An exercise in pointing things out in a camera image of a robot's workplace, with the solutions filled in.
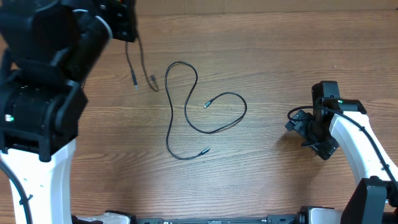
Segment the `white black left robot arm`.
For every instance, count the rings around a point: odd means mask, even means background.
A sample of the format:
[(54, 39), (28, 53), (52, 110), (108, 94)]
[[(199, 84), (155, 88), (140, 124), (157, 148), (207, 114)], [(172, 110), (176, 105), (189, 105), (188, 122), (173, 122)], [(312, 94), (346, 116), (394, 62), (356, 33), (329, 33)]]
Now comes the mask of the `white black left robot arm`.
[(3, 1), (1, 170), (17, 223), (136, 222), (126, 212), (73, 215), (70, 171), (88, 74), (111, 39), (137, 37), (135, 2)]

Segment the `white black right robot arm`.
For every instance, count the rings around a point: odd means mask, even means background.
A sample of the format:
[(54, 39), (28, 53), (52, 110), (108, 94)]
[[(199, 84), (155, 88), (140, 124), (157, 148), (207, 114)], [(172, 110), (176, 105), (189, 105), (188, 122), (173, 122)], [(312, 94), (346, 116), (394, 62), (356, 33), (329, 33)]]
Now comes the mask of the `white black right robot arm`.
[(341, 148), (356, 182), (343, 210), (304, 206), (291, 223), (397, 223), (397, 165), (387, 155), (359, 100), (340, 96), (338, 83), (321, 81), (312, 86), (312, 105), (287, 113), (288, 131), (295, 131), (323, 160)]

